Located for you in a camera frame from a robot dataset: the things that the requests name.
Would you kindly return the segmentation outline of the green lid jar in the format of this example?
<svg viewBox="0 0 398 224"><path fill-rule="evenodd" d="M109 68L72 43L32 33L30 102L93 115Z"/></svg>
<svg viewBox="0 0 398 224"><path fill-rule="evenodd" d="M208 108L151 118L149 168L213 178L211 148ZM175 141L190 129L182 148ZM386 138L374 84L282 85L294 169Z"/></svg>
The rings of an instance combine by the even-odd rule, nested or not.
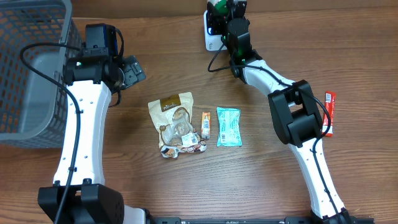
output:
<svg viewBox="0 0 398 224"><path fill-rule="evenodd" d="M226 5L227 0L207 0L207 10L211 13L227 15L229 9Z"/></svg>

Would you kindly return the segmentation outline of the red snack bar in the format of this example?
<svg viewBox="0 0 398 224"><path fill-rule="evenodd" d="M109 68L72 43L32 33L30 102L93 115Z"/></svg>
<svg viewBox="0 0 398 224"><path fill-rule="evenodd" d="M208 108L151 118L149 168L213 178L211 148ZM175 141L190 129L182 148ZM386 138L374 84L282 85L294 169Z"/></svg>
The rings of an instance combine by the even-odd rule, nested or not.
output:
<svg viewBox="0 0 398 224"><path fill-rule="evenodd" d="M334 119L334 113L335 113L335 100L336 100L336 93L332 91L326 91L325 92L325 108L330 116L330 119L328 119L326 113L323 115L323 126L322 126L322 132L325 133L326 129L328 127L328 122L330 122L330 128L328 132L326 133L327 137L332 137L333 135L333 119Z"/></svg>

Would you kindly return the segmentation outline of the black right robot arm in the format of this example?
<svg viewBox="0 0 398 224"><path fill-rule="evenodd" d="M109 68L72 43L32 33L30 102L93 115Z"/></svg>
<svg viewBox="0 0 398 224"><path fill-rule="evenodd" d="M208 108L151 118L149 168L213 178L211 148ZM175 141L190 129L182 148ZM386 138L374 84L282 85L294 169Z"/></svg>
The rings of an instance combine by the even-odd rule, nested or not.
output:
<svg viewBox="0 0 398 224"><path fill-rule="evenodd" d="M310 84L273 71L253 49L246 19L246 1L208 1L204 13L206 48L226 49L235 78L267 96L274 131L298 160L311 201L313 223L354 223L334 187L322 139L331 128L323 124L323 103Z"/></svg>

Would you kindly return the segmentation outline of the teal tissue packet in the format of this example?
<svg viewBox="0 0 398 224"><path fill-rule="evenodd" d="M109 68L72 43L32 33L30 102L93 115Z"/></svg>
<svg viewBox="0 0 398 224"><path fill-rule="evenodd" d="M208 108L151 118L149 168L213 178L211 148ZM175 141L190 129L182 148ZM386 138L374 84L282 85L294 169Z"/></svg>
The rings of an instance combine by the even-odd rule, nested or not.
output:
<svg viewBox="0 0 398 224"><path fill-rule="evenodd" d="M241 147L243 145L239 128L241 110L217 107L219 135L217 146Z"/></svg>

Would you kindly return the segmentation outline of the white snack wrapper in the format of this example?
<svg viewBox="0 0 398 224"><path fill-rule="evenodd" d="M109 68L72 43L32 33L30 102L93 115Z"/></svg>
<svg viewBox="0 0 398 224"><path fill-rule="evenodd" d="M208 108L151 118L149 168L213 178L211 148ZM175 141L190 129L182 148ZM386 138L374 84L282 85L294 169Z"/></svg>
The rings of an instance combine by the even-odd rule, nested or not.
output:
<svg viewBox="0 0 398 224"><path fill-rule="evenodd" d="M190 92L151 101L148 108L164 158L206 151L205 140L192 126L193 96Z"/></svg>

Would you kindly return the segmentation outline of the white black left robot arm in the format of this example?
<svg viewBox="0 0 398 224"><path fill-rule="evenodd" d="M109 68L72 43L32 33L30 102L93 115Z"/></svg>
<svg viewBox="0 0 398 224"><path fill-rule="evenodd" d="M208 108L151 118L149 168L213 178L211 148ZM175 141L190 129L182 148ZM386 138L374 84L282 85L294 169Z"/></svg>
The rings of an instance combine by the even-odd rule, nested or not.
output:
<svg viewBox="0 0 398 224"><path fill-rule="evenodd" d="M143 208L132 208L105 185L102 165L104 125L113 94L146 79L135 56L124 57L122 33L91 24L79 54L67 60L63 81L68 95L62 156L51 187L38 204L54 223L147 223Z"/></svg>

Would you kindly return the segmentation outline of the orange white snack packet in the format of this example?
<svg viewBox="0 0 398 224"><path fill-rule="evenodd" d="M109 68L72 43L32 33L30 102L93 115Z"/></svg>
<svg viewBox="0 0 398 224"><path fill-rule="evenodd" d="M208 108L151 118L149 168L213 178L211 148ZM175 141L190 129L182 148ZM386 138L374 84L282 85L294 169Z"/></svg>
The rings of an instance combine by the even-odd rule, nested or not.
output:
<svg viewBox="0 0 398 224"><path fill-rule="evenodd" d="M210 112L202 112L201 136L203 139L209 139L211 136L211 114L210 114Z"/></svg>

